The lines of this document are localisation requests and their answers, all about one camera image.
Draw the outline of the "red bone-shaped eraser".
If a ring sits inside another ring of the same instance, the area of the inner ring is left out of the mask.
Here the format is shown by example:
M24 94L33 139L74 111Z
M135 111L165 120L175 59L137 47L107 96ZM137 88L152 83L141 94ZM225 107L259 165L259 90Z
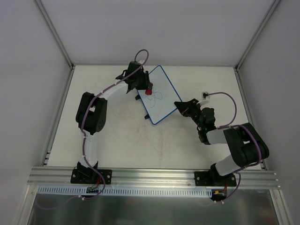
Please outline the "red bone-shaped eraser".
M147 96L152 95L152 88L153 88L153 83L150 83L150 84L149 84L149 88L145 91L145 94L146 94Z

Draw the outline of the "blue framed whiteboard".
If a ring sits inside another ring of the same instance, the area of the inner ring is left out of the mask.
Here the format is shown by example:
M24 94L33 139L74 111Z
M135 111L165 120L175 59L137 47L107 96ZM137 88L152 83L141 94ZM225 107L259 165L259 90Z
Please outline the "blue framed whiteboard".
M141 97L146 115L149 114L151 123L157 125L177 110L174 102L182 99L161 65L149 73L149 78L153 83L152 95L147 96L144 90L138 90L137 93Z

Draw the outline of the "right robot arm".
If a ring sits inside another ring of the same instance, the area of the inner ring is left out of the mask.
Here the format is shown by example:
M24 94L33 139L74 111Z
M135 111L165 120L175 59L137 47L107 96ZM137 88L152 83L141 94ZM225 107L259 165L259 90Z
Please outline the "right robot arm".
M196 99L174 104L182 116L191 118L197 125L201 143L226 144L230 151L229 156L211 165L206 173L197 175L195 172L197 186L224 186L235 172L269 157L269 148L250 123L218 128L213 108L201 108Z

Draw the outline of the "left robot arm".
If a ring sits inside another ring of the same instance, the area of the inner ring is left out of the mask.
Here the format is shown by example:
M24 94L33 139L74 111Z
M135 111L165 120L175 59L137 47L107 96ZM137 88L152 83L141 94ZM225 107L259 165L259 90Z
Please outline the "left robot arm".
M151 90L153 84L149 72L144 69L145 61L131 61L127 69L115 78L114 84L95 95L82 95L75 121L82 132L82 156L76 165L80 182L94 183L101 180L98 172L96 135L104 128L108 100L128 94L132 90Z

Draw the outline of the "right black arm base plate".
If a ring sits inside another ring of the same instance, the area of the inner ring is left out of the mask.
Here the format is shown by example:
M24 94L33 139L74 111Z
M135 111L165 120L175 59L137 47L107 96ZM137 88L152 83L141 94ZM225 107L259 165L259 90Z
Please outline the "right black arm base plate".
M194 179L196 186L209 186L209 187L235 187L237 186L236 178L233 173L219 176L210 173L209 171L196 171L194 172Z

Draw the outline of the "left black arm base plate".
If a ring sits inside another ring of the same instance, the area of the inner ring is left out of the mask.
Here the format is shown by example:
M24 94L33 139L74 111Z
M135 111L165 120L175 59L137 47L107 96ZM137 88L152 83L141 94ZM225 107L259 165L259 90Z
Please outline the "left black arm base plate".
M103 180L106 185L111 185L112 182L112 170L108 169L98 169L97 170L104 179L100 178L100 176L91 169L88 169L88 172L91 172L89 175L83 174L77 168L72 170L72 175L70 179L70 183L72 184L96 184L98 179L100 178L100 184L103 184Z

